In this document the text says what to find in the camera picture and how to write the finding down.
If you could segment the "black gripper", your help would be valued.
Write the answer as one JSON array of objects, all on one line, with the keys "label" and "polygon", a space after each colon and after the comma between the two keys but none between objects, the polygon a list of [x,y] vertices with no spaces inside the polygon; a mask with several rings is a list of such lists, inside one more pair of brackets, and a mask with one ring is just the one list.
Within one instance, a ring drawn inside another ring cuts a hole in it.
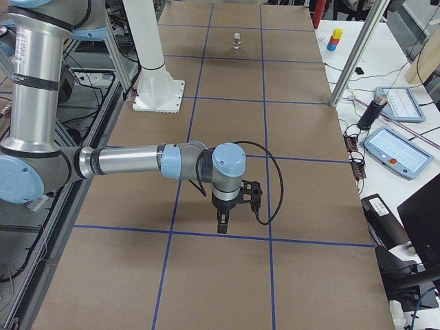
[{"label": "black gripper", "polygon": [[217,209],[217,233],[223,234],[228,231],[230,211],[239,203],[239,198],[236,197],[226,201],[213,195],[211,200],[213,206]]}]

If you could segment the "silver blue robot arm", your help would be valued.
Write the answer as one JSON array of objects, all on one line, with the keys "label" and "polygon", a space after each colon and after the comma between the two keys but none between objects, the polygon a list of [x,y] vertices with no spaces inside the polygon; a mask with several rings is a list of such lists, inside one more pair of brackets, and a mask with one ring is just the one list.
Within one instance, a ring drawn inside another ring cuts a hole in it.
[{"label": "silver blue robot arm", "polygon": [[12,19],[1,22],[1,51],[11,57],[15,53],[17,27]]},{"label": "silver blue robot arm", "polygon": [[135,148],[60,147],[54,141],[63,43],[75,33],[103,39],[104,1],[11,1],[16,25],[9,136],[1,142],[1,198],[24,204],[96,175],[159,171],[177,180],[212,184],[217,231],[241,203],[245,152],[235,143],[201,142]]}]

